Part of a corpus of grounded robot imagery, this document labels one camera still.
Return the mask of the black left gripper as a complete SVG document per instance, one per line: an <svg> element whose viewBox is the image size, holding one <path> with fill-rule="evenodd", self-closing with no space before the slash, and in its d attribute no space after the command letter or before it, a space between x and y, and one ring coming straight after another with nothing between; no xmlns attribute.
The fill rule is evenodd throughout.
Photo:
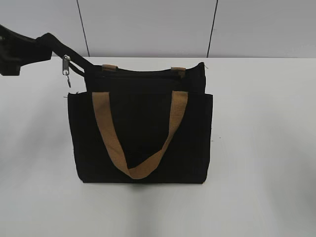
<svg viewBox="0 0 316 237"><path fill-rule="evenodd" d="M35 39L0 27L0 74L19 76L22 66L51 59L51 49Z"/></svg>

